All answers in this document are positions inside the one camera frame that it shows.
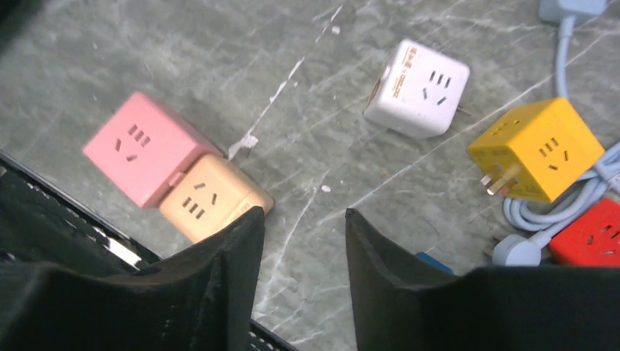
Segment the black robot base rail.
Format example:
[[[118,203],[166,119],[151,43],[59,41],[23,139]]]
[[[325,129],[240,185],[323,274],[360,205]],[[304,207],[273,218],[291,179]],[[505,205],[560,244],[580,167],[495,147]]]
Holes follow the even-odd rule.
[[[105,278],[133,274],[162,259],[32,170],[1,155],[1,266],[52,263]],[[255,322],[246,350],[290,350]]]

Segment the tan cube socket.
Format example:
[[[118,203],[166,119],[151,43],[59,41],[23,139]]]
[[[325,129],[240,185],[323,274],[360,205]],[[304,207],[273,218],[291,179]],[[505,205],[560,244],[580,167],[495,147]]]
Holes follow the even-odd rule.
[[[273,198],[229,160],[206,154],[186,173],[159,206],[160,213],[192,243],[208,238]]]

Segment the white cube socket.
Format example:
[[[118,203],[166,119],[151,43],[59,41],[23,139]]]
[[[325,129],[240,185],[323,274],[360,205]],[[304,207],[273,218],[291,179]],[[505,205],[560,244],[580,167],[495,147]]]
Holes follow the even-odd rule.
[[[443,135],[453,122],[469,74],[467,64],[404,39],[385,62],[363,116],[412,138]]]

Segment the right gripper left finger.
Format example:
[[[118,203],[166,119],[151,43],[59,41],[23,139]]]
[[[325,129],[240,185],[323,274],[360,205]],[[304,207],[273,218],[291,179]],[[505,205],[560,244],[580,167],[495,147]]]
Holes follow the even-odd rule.
[[[246,350],[265,237],[253,207],[133,274],[1,266],[3,350]]]

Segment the yellow cube socket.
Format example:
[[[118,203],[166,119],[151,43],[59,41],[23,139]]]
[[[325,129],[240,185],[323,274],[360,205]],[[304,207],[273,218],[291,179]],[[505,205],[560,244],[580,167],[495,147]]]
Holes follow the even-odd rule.
[[[564,97],[508,110],[467,148],[490,195],[552,203],[605,149]]]

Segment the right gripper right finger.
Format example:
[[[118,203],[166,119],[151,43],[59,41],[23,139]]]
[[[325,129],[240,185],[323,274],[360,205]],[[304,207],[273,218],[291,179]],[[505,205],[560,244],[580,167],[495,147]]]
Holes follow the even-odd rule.
[[[346,212],[359,350],[617,350],[619,271],[485,266],[464,276],[423,262]]]

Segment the blue cube adapter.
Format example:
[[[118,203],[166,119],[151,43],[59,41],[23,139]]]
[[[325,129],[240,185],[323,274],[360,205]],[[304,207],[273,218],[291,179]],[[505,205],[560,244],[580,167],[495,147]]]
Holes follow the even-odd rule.
[[[444,263],[441,263],[440,261],[438,261],[437,259],[435,259],[434,257],[430,256],[429,254],[425,252],[418,252],[415,254],[415,256],[419,260],[422,260],[426,264],[436,269],[439,269],[448,274],[453,274],[453,271],[449,267],[447,267]]]

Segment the pink cube socket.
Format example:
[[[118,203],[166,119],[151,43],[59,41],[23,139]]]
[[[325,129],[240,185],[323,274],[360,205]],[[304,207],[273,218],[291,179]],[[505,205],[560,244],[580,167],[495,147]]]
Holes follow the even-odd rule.
[[[83,154],[136,205],[155,208],[201,156],[222,153],[183,116],[136,91]]]

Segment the light blue power strip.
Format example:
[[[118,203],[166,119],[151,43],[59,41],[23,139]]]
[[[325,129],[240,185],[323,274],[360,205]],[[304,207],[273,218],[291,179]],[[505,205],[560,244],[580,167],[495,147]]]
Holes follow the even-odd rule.
[[[575,25],[601,15],[608,2],[606,0],[539,0],[537,14],[540,20],[548,23],[561,23],[568,17],[575,18]]]

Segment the red cube socket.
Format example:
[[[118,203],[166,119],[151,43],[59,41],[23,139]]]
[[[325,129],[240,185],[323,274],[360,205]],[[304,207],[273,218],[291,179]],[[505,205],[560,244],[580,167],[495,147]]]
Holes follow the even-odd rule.
[[[558,233],[548,245],[562,265],[619,267],[619,204],[604,198]]]

